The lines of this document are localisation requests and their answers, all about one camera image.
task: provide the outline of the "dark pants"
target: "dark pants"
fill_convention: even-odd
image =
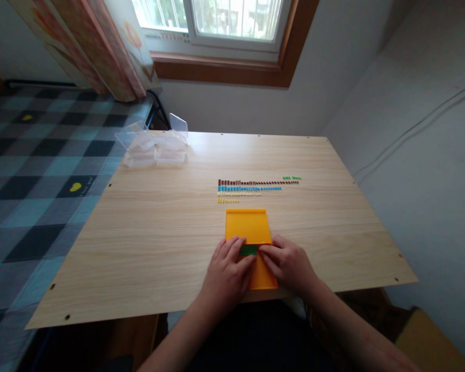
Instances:
[[[280,300],[239,305],[187,371],[336,371],[306,321]]]

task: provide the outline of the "wooden table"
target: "wooden table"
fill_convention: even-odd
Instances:
[[[218,179],[299,184],[218,204]],[[266,208],[334,291],[416,282],[325,137],[189,133],[181,166],[121,163],[27,328],[186,309],[224,236],[226,208]],[[245,301],[282,298],[283,288]]]

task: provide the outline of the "transparent plastic container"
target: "transparent plastic container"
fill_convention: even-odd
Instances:
[[[186,160],[186,149],[172,150],[159,147],[157,150],[157,161],[159,164],[182,164]]]
[[[115,136],[127,150],[124,164],[141,167],[150,164],[182,164],[188,153],[188,123],[170,114],[171,130],[149,131],[143,121],[124,127]]]
[[[155,140],[143,121],[137,121],[124,127],[116,138],[128,151],[124,164],[128,167],[141,167],[155,164]]]

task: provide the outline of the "plaid blanket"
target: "plaid blanket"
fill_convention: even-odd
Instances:
[[[151,106],[65,89],[0,96],[0,371],[18,366],[24,327],[125,153],[114,133]]]

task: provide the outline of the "wooden window sill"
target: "wooden window sill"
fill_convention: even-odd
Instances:
[[[151,53],[161,79],[287,88],[295,73],[318,0],[293,0],[276,63]]]

